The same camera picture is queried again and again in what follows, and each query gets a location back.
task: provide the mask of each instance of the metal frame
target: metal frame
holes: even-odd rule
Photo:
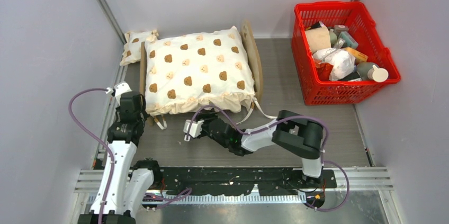
[[[123,36],[123,31],[120,29],[120,26],[115,19],[109,5],[106,0],[97,0],[99,6],[103,10],[106,18],[111,23],[111,26],[114,28],[117,36],[125,44],[125,39]],[[119,83],[124,80],[126,75],[127,66],[119,67],[117,75],[115,77],[115,83]],[[114,110],[117,106],[117,102],[115,98],[111,98],[109,102],[109,108],[105,114],[105,120],[103,123],[102,132],[100,138],[105,141],[106,140],[106,132],[108,127],[112,124],[114,119]],[[362,135],[363,144],[366,147],[366,140],[363,135],[363,131],[360,126],[360,121],[357,116],[357,112],[355,109],[357,124],[359,126],[359,130]],[[103,147],[99,147],[97,151],[97,158],[102,159],[105,157]],[[374,160],[371,158],[371,154],[368,155],[369,160],[372,162],[372,165],[375,166]],[[338,187],[336,189],[328,189],[334,191],[343,191],[346,190],[345,179],[342,172],[338,168],[330,168],[334,170],[335,177],[337,181]],[[385,167],[351,167],[344,168],[346,173],[349,176],[349,182],[351,184],[351,191],[378,191],[380,198],[382,200],[382,204],[385,210],[385,214],[387,215],[387,219],[389,223],[403,223],[403,220],[400,217],[400,211],[398,210],[398,202],[396,199],[396,194],[393,188],[393,183],[390,180],[388,175],[388,171]],[[101,181],[103,171],[98,170],[82,170],[80,172],[80,176],[78,178],[74,193],[74,204],[72,208],[72,217],[71,224],[76,224],[78,221],[78,217],[80,213],[84,213],[86,207],[89,203],[92,203],[95,200],[95,194]],[[212,196],[189,196],[184,201],[180,202],[182,204],[197,204],[199,202],[203,203],[298,203],[301,201],[302,195],[298,196],[293,195],[291,197],[286,196],[259,196],[258,188],[255,186],[250,195],[246,197],[212,197]]]

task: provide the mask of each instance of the red plastic basket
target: red plastic basket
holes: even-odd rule
[[[295,6],[292,50],[306,105],[355,104],[380,89],[401,80],[401,75],[383,46],[365,5],[361,2],[317,2],[300,3]],[[304,30],[317,21],[326,26],[343,24],[349,27],[350,35],[358,42],[357,50],[368,56],[368,61],[385,68],[388,79],[383,83],[324,82],[318,79],[315,64]]]

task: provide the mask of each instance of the pillow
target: pillow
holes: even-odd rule
[[[120,66],[125,66],[136,61],[140,61],[140,48],[141,43],[146,40],[147,37],[156,39],[159,36],[156,30],[151,32],[127,32],[125,33],[126,44],[123,46],[124,51],[122,54],[122,60]]]
[[[145,42],[150,115],[196,111],[211,103],[248,110],[254,80],[237,28]]]

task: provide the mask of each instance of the brown bear print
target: brown bear print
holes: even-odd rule
[[[168,98],[172,98],[172,99],[176,98],[176,92],[175,92],[175,90],[172,89],[172,90],[168,91],[168,92],[167,92],[167,97],[168,97]]]
[[[237,88],[244,90],[245,89],[245,81],[239,81],[237,82]]]
[[[167,73],[167,75],[165,75],[165,78],[172,79],[173,78],[173,71],[170,71],[169,73]]]
[[[172,62],[173,60],[172,60],[172,55],[166,55],[165,57],[164,57],[164,60],[165,60],[165,62]]]
[[[220,40],[220,39],[214,39],[214,40],[213,40],[213,44],[214,44],[215,46],[221,46],[221,40]]]
[[[184,85],[187,85],[187,86],[192,86],[192,77],[186,77],[185,79],[184,79]]]
[[[202,73],[207,73],[207,72],[209,72],[208,66],[207,66],[207,65],[201,66],[201,67],[200,67],[200,71],[201,71]]]
[[[157,84],[151,84],[150,85],[150,92],[151,93],[157,92]]]
[[[223,81],[228,80],[228,74],[226,73],[226,71],[220,72],[219,77],[220,77],[220,79],[223,80]]]
[[[239,70],[242,70],[243,69],[243,67],[242,67],[242,65],[241,65],[241,62],[236,62],[236,69],[239,69]]]
[[[190,64],[190,60],[189,59],[183,60],[183,66],[188,66],[189,64]]]
[[[205,48],[200,48],[200,49],[198,49],[198,55],[200,55],[200,56],[205,56],[205,55],[206,55],[206,50],[205,50]]]
[[[224,55],[218,55],[217,56],[217,62],[224,62],[225,61],[225,56]]]
[[[210,84],[203,85],[203,92],[205,92],[205,93],[211,92]]]

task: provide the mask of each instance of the purple cable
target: purple cable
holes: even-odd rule
[[[343,201],[339,205],[337,205],[336,207],[329,208],[329,209],[322,209],[322,208],[317,208],[316,209],[319,212],[332,212],[332,211],[335,211],[335,210],[339,209],[340,207],[342,207],[346,203],[346,201],[348,200],[348,197],[349,197],[349,178],[348,178],[348,175],[346,174],[346,172],[343,170],[343,168],[340,165],[338,165],[337,163],[331,162],[330,160],[325,160],[324,163],[332,164],[332,165],[338,167],[338,169],[340,169],[342,171],[343,175],[345,176],[345,180],[346,180],[346,195],[345,195],[345,198],[343,199]],[[313,206],[314,203],[315,203],[315,200],[312,202],[312,204],[306,203],[306,205],[308,207],[310,207],[310,208],[315,208]]]
[[[107,153],[109,154],[109,157],[111,158],[111,169],[109,171],[109,177],[107,178],[107,182],[106,182],[106,187],[104,188],[104,192],[103,192],[103,197],[102,197],[102,202],[100,202],[100,213],[98,214],[98,224],[102,224],[103,221],[103,209],[104,209],[104,205],[105,205],[105,201],[106,201],[106,196],[107,196],[107,192],[109,191],[109,187],[111,186],[111,182],[112,182],[112,176],[114,174],[114,164],[115,164],[115,159],[114,159],[114,153],[112,152],[112,150],[107,146],[107,144],[105,142],[103,142],[99,137],[97,137],[95,134],[93,134],[90,130],[88,130],[86,127],[84,127],[84,125],[81,124],[80,121],[78,121],[78,119],[75,117],[75,115],[73,114],[73,110],[71,108],[71,106],[73,105],[73,101],[78,98],[80,95],[83,95],[85,93],[88,92],[93,92],[93,91],[103,91],[103,92],[107,92],[107,89],[103,89],[103,88],[91,88],[91,89],[87,89],[84,90],[82,92],[79,92],[77,94],[75,94],[75,96],[73,96],[69,102],[69,114],[71,116],[71,118],[75,121],[75,123],[82,129],[84,130],[87,134],[89,134],[89,136],[91,136],[93,139],[95,139],[98,143],[100,143],[100,145],[102,145]]]
[[[189,196],[191,193],[192,193],[192,188],[186,188],[180,194],[178,194],[176,197],[174,197],[172,199],[166,199],[166,198],[162,198],[160,196],[154,195],[152,193],[146,193],[146,196],[150,196],[150,197],[149,198],[144,197],[144,199],[156,199],[156,200],[168,201],[167,203],[164,203],[164,204],[154,208],[155,210],[159,210],[159,209],[162,209],[164,207],[167,207],[169,204],[171,204],[171,203],[173,203],[175,201],[183,200],[184,198]]]
[[[215,106],[215,105],[206,105],[206,106],[202,106],[200,109],[198,109],[198,110],[193,114],[192,120],[191,120],[191,121],[192,121],[192,122],[195,121],[196,117],[197,117],[198,114],[201,112],[201,110],[206,109],[206,108],[208,108],[208,107],[212,107],[212,108],[217,109],[218,111],[220,111],[220,112],[224,115],[224,117],[226,117],[226,119],[228,119],[228,121],[231,123],[231,125],[232,125],[232,126],[233,126],[233,127],[240,133],[240,134],[242,134],[242,135],[253,135],[253,134],[256,134],[256,133],[260,133],[260,132],[263,132],[263,131],[265,131],[265,130],[268,130],[268,129],[270,129],[270,128],[272,128],[272,127],[274,127],[274,126],[276,126],[276,125],[278,125],[278,124],[280,124],[280,123],[283,123],[283,122],[286,122],[286,121],[290,121],[290,120],[294,120],[294,119],[308,119],[308,120],[314,121],[314,122],[320,124],[320,125],[324,128],[324,130],[325,130],[325,132],[326,132],[326,135],[325,135],[325,137],[324,137],[324,139],[323,139],[323,142],[322,142],[321,148],[320,148],[321,161],[323,160],[323,149],[324,149],[324,146],[326,145],[327,139],[328,139],[328,137],[329,137],[329,128],[328,128],[328,127],[327,127],[321,120],[319,120],[319,119],[317,119],[317,118],[314,118],[314,117],[308,117],[308,116],[306,116],[306,115],[295,115],[295,116],[292,116],[292,117],[287,117],[287,118],[284,118],[284,119],[280,119],[279,121],[270,124],[268,127],[264,127],[264,128],[259,129],[259,130],[252,131],[251,133],[247,133],[247,132],[241,131],[241,130],[238,128],[237,124],[236,124],[234,121],[231,120],[231,117],[229,117],[229,116],[227,115],[227,113],[225,113],[225,112],[223,111],[223,109],[221,109],[221,108],[219,108],[219,107],[217,107],[217,106]],[[187,133],[186,133],[186,135],[187,135],[188,137],[190,137],[190,133],[189,133],[189,132],[190,132],[190,129],[192,128],[192,122],[188,125],[188,129],[187,129]]]

